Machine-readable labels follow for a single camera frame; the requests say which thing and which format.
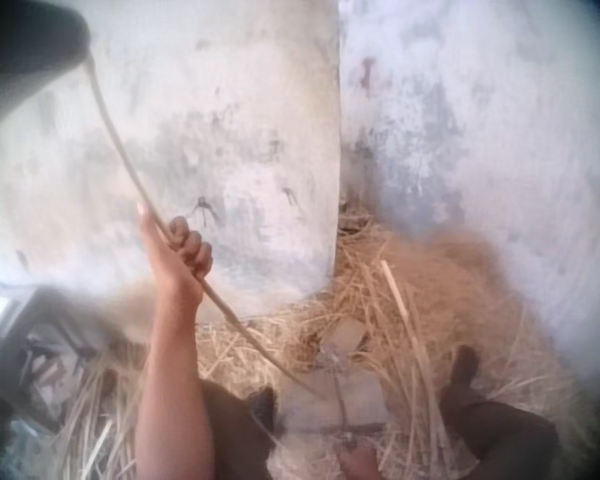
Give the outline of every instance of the stick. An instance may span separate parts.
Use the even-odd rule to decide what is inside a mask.
[[[93,60],[92,55],[89,55],[89,57],[85,61],[85,68],[87,70],[87,75],[91,82],[91,90],[93,91],[93,95],[96,99],[96,104],[98,105],[98,111],[100,112],[100,116],[102,117],[102,121],[104,122],[105,126],[107,127],[109,136],[111,137],[111,140],[113,141],[113,144],[116,147],[116,150],[118,151],[118,154],[120,155],[120,158],[122,159],[122,164],[124,165],[125,170],[129,174],[131,181],[133,182],[136,189],[138,190],[138,193],[140,194],[142,201],[146,204],[147,208],[151,212],[151,215],[153,216],[158,227],[160,228],[160,231],[162,231],[163,235],[169,241],[169,243],[173,243],[173,235],[171,234],[171,231],[167,227],[166,223],[164,223],[164,220],[162,220],[162,218],[160,217],[160,214],[158,213],[158,210],[156,209],[153,202],[151,201],[149,194],[142,186],[140,177],[138,177],[138,174],[137,174],[135,168],[133,168],[131,159],[127,155],[127,152],[124,149],[124,145],[122,144],[122,140],[120,140],[120,136],[118,135],[118,132],[117,132],[115,126],[113,125],[113,121],[111,120],[111,117],[109,116],[109,112],[107,110],[106,104],[104,102],[104,98],[102,96],[102,91],[100,90],[100,85],[98,83],[98,77],[96,75],[96,65],[95,65],[95,61]],[[224,314],[227,322],[233,328],[235,328],[238,331],[238,333],[240,335],[242,335],[244,337],[244,339],[253,346],[253,348],[255,348],[258,352],[260,352],[260,354],[264,358],[266,358],[269,362],[271,362],[274,367],[276,367],[278,370],[280,370],[284,375],[289,377],[292,381],[294,381],[295,383],[300,385],[302,388],[304,388],[308,392],[314,394],[317,397],[320,397],[320,394],[318,394],[318,392],[316,390],[311,388],[309,385],[307,385],[302,380],[300,380],[296,375],[294,375],[289,370],[287,370],[284,366],[282,366],[280,364],[280,362],[278,362],[269,352],[267,352],[267,350],[265,350],[265,348],[262,345],[260,345],[260,343],[258,343],[258,341],[253,337],[253,335],[251,335],[251,333],[249,333],[249,331],[244,327],[244,325],[242,325],[240,320],[238,320],[238,317],[233,312],[233,310],[231,310],[229,305],[227,305],[218,296],[218,294],[215,292],[215,290],[213,290],[213,288],[211,288],[211,286],[207,283],[206,280],[202,280],[200,283],[202,284],[202,289],[204,290],[204,293],[207,294],[207,296],[211,299],[211,301],[213,303],[215,303],[216,306],[220,309],[220,311]]]

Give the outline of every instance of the skin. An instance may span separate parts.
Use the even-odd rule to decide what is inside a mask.
[[[138,478],[210,480],[213,438],[198,374],[195,318],[203,296],[199,279],[211,269],[211,246],[183,218],[171,222],[175,238],[168,246],[147,209],[138,211],[158,292],[136,428]]]
[[[372,445],[358,443],[353,450],[338,446],[336,456],[345,480],[382,480],[376,449]]]

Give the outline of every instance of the leg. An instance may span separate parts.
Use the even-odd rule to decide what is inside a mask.
[[[461,347],[440,401],[445,423],[480,460],[466,480],[543,478],[558,444],[555,427],[538,415],[478,394],[470,386],[477,365],[475,351]]]
[[[269,480],[271,439],[253,420],[247,404],[212,382],[203,395],[213,431],[217,480]]]

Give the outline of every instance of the wall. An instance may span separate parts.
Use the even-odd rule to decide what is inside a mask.
[[[326,285],[339,178],[335,3],[56,3],[87,20],[142,180],[166,218],[185,215],[212,242],[210,283],[237,313]],[[0,279],[57,285],[145,340],[153,284],[135,202],[81,68],[1,122]]]
[[[483,234],[600,393],[600,17],[524,0],[340,12],[344,188],[416,238]]]

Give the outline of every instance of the dry straw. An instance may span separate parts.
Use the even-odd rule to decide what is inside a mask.
[[[476,387],[486,396],[553,420],[564,446],[556,475],[591,452],[592,409],[569,369],[538,333],[532,312],[507,288],[489,249],[471,236],[408,243],[365,215],[341,218],[330,289],[246,326],[293,371],[314,365],[322,336],[341,318],[367,326],[352,361],[382,379],[392,422],[368,440],[388,479],[456,479],[475,460],[437,407],[458,345],[482,358]],[[262,385],[285,388],[280,372],[230,327],[201,324],[200,372],[239,396]],[[146,352],[121,344],[102,353],[52,448],[51,478],[134,478],[133,426]],[[287,435],[269,460],[274,478],[334,478],[327,436]],[[48,459],[45,465],[51,465]]]

